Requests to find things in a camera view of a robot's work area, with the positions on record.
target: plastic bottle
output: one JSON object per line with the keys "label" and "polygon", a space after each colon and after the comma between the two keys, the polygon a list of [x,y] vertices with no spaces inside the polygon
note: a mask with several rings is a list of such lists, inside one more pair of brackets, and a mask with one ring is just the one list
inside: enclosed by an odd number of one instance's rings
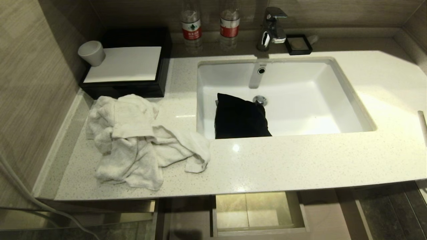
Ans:
{"label": "plastic bottle", "polygon": [[220,36],[219,45],[224,51],[237,47],[237,34],[239,33],[240,15],[237,0],[222,0],[219,9]]}
{"label": "plastic bottle", "polygon": [[203,45],[197,0],[182,0],[181,24],[185,48],[191,54],[200,53],[203,50]]}

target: faucet handle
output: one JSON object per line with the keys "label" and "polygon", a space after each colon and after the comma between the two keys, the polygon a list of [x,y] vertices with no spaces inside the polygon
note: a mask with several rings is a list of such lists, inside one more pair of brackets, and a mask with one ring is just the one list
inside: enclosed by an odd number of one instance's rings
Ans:
{"label": "faucet handle", "polygon": [[268,7],[266,8],[265,12],[265,19],[267,21],[276,21],[278,18],[287,18],[288,15],[286,15],[285,12],[283,12],[278,7]]}

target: tiled backsplash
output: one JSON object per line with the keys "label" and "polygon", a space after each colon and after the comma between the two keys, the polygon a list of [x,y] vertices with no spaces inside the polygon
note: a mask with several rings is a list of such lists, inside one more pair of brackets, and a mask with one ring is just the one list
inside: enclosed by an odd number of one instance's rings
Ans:
{"label": "tiled backsplash", "polygon": [[[168,26],[180,32],[179,0],[91,0],[106,28]],[[219,1],[199,0],[204,31],[219,28]],[[401,27],[423,0],[240,0],[240,28],[260,26],[267,6],[282,8],[284,27]]]}
{"label": "tiled backsplash", "polygon": [[405,23],[404,29],[427,52],[427,2],[420,6],[415,14]]}

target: cable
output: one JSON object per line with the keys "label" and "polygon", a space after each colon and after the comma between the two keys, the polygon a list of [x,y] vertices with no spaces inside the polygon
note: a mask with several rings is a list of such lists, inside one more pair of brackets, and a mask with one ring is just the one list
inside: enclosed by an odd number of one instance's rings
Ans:
{"label": "cable", "polygon": [[33,197],[33,195],[30,193],[30,191],[28,191],[28,189],[25,187],[25,185],[22,183],[22,181],[19,179],[19,177],[16,175],[15,171],[10,167],[9,163],[6,161],[6,159],[3,158],[3,155],[0,153],[0,161],[3,164],[3,166],[6,169],[6,172],[12,177],[12,179],[15,181],[16,185],[18,186],[20,192],[30,201],[32,201],[34,204],[36,204],[37,206],[43,208],[44,210],[47,211],[51,211],[53,213],[68,217],[69,219],[73,220],[76,225],[83,231],[90,233],[92,235],[94,235],[96,237],[97,240],[101,240],[98,235],[90,230],[88,230],[87,228],[83,227],[83,225],[81,225],[81,223],[73,216],[62,212],[62,211],[58,211],[40,201],[38,201],[37,199],[35,199],[35,197]]}

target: red bottle label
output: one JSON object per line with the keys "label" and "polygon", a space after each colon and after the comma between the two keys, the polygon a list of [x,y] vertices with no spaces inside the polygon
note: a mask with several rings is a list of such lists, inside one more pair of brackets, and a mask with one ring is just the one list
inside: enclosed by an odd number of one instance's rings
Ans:
{"label": "red bottle label", "polygon": [[234,38],[239,34],[239,24],[240,19],[234,20],[234,21],[228,21],[223,18],[220,18],[221,23],[221,35],[226,38]]}
{"label": "red bottle label", "polygon": [[182,23],[182,33],[187,40],[196,40],[202,37],[202,29],[200,28],[200,19],[194,23]]}

